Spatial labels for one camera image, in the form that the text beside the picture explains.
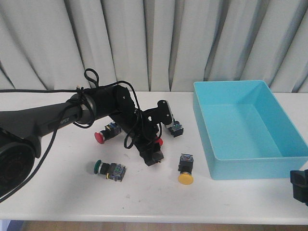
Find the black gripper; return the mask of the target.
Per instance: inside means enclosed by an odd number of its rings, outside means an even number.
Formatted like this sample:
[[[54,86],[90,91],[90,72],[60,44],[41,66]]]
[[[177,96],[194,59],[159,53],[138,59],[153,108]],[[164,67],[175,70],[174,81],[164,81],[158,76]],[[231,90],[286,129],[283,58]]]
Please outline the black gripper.
[[[160,163],[164,159],[159,143],[154,142],[161,137],[161,124],[154,124],[134,106],[124,109],[115,108],[109,116],[126,132],[124,144],[131,139],[131,144],[139,151],[140,157],[147,166]]]

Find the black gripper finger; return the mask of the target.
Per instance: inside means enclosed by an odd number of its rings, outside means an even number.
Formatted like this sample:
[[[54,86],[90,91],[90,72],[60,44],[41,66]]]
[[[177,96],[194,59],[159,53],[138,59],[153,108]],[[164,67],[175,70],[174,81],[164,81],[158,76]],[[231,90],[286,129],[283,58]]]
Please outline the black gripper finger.
[[[290,171],[290,182],[293,185],[293,198],[308,205],[308,170]]]

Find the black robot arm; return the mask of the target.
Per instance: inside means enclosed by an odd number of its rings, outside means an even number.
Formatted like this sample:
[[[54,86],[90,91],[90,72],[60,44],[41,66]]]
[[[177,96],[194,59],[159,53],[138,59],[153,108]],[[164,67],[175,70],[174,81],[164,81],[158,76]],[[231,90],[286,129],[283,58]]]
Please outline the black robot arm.
[[[47,153],[41,138],[56,135],[69,124],[90,127],[95,120],[110,117],[131,138],[146,165],[163,159],[159,129],[169,126],[173,117],[166,101],[156,108],[140,109],[136,94],[118,84],[78,89],[66,102],[0,114],[0,199],[6,200],[36,174]]]

